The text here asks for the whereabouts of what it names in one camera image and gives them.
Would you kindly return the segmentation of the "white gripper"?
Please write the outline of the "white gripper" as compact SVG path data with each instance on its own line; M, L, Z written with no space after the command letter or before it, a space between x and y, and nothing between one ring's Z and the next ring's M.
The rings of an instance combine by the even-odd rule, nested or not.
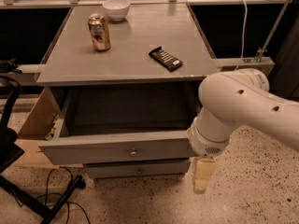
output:
M203 157L193 161L193 191L196 194L204 194L217 166L215 160L208 157L220 156L228 146L229 139L221 142L209 141L194 127L186 131L186 137L194 153Z

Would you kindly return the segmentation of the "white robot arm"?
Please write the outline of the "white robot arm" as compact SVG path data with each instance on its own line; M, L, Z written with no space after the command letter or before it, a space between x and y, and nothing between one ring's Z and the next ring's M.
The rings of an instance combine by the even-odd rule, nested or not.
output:
M269 92L265 74L246 68L206 77L198 95L202 108L186 136L197 157L193 191L206 192L219 156L232 132L247 125L299 151L299 104Z

